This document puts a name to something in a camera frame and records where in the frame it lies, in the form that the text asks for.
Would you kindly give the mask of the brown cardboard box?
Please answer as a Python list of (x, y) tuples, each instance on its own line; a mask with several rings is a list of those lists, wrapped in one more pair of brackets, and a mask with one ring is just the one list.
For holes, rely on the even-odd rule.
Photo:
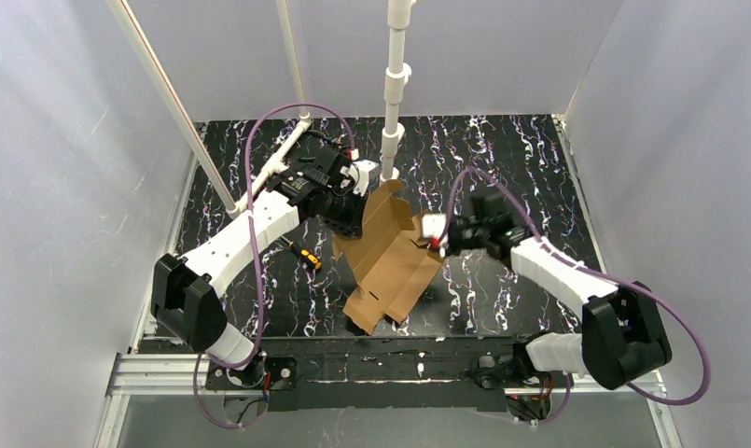
[(404, 322), (442, 264), (421, 237), (422, 215), (396, 196), (404, 188), (396, 179), (381, 184), (367, 198), (361, 237), (332, 238), (334, 258), (348, 264), (356, 282), (343, 312), (368, 335), (386, 317)]

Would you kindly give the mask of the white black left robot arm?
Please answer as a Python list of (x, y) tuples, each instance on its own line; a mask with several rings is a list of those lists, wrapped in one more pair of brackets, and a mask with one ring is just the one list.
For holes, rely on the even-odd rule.
[(262, 272), (260, 253), (303, 221), (316, 217), (332, 232), (357, 239), (378, 163), (354, 161), (331, 147), (267, 175), (243, 213), (215, 236), (154, 266), (150, 313), (194, 352), (242, 371), (258, 363), (261, 337), (233, 326), (220, 298), (247, 266)]

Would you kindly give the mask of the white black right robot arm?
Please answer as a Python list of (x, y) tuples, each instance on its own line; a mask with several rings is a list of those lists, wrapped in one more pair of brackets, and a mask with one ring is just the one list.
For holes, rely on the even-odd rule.
[(448, 256), (484, 250), (575, 312), (578, 333), (545, 331), (514, 343), (508, 366), (515, 374), (584, 374), (614, 390), (672, 360), (659, 306), (642, 284), (606, 280), (529, 226), (517, 225), (497, 188), (477, 190), (467, 214), (447, 209), (437, 239)]

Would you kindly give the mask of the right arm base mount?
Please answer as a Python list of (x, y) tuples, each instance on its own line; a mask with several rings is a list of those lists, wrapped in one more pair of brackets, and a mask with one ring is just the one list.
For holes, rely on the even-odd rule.
[(549, 386), (564, 388), (566, 384), (560, 371), (537, 370), (522, 349), (517, 355), (495, 352), (475, 357), (462, 376), (484, 389), (537, 387), (546, 390)]

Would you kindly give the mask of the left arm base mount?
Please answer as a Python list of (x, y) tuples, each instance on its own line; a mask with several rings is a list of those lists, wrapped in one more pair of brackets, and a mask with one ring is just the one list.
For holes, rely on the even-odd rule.
[(293, 357), (255, 357), (243, 370), (211, 362), (204, 387), (208, 390), (291, 390), (296, 386), (298, 362)]

